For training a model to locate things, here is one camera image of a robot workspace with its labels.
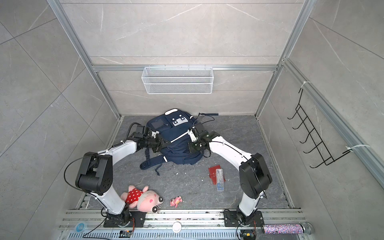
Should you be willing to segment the navy blue student backpack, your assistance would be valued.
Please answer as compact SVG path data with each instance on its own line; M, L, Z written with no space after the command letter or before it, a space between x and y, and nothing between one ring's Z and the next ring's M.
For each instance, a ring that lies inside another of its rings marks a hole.
M191 153L188 144L191 137L188 130L199 124L197 118L187 112L172 109L147 122L152 131L159 133L161 137L170 144L160 150L160 155L151 158L149 149L146 149L146 160L141 163L141 170L147 170L163 163L173 162L177 165L196 164L202 157L203 152Z

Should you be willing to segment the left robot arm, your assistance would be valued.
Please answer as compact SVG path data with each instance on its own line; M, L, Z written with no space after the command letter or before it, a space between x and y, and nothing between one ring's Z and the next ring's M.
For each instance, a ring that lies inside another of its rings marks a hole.
M129 210L134 208L144 213L156 213L164 202L162 197L145 187L139 199L129 204L113 187L114 165L117 162L141 149L152 149L156 153L171 144L150 127L138 123L134 125L137 126L136 131L131 133L130 127L126 138L120 143L97 153L88 152L80 158L82 162L73 188L96 198L109 217L127 218Z

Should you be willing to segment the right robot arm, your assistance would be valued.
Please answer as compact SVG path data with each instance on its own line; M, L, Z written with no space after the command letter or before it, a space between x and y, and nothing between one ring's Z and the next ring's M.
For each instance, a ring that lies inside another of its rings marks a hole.
M188 130L191 138L191 153L209 150L220 155L239 171L242 200L237 207L236 218L242 225L248 225L255 217L260 199L272 183L272 176L264 157L247 153L226 141L216 132L208 132L202 123L194 124Z

